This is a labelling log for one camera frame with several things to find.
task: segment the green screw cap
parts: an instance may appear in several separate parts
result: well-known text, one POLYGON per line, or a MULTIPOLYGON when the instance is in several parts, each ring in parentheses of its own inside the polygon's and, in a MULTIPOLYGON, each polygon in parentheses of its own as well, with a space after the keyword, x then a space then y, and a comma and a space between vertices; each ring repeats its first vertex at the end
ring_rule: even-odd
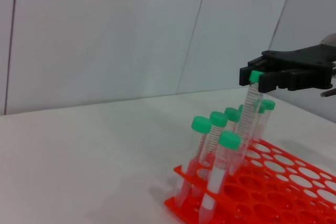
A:
POLYGON ((210 121, 214 126, 225 127, 227 124, 227 116, 222 112, 213 111, 210 115, 210 121))
POLYGON ((274 110, 275 108, 275 101, 263 99, 262 104, 265 106, 266 110, 274 110))
POLYGON ((191 128, 197 132, 208 134, 211 131, 212 123, 204 116, 195 116, 191 128))
POLYGON ((219 144, 225 148, 237 150, 240 146, 240 136, 231 131, 223 131, 219 137, 219 144))
POLYGON ((262 104, 259 107, 259 114, 264 114, 266 107, 262 104))
POLYGON ((235 108, 226 108, 224 114, 227 116, 227 118, 232 122, 239 122, 240 119, 240 112, 236 110, 235 108))
POLYGON ((238 111, 241 113, 243 111, 244 105, 240 105, 238 111))
POLYGON ((259 77, 262 74, 264 74, 264 72, 252 70, 249 81, 254 82, 254 83, 259 83, 259 77))

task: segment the white table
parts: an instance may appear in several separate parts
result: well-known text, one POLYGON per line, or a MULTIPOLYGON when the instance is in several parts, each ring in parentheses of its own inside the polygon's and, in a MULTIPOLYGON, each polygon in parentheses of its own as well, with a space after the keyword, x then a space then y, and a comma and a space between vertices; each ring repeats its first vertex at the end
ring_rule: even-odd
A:
MULTIPOLYGON (((246 89, 0 117, 0 223, 180 223, 164 207, 196 115, 238 107, 246 89)), ((265 139, 336 169, 336 125, 277 101, 265 139)))

